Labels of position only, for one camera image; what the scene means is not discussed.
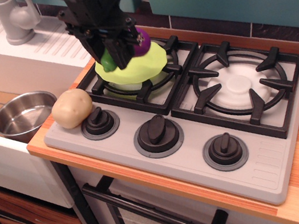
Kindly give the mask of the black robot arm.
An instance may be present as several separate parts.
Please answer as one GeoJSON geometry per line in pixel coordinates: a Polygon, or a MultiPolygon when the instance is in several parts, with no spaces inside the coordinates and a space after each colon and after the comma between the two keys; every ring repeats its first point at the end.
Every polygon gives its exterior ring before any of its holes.
{"type": "Polygon", "coordinates": [[[63,1],[67,9],[59,12],[58,19],[66,24],[67,32],[97,62],[108,52],[116,66],[125,69],[143,36],[136,29],[136,20],[121,10],[120,0],[63,1]]]}

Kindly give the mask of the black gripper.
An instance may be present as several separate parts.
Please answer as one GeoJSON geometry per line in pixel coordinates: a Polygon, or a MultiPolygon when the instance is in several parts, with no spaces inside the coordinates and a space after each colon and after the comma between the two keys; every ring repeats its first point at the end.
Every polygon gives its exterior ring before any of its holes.
{"type": "Polygon", "coordinates": [[[134,56],[138,43],[135,20],[120,9],[120,0],[63,0],[67,9],[58,17],[67,31],[98,62],[105,47],[120,69],[125,69],[134,56]]]}

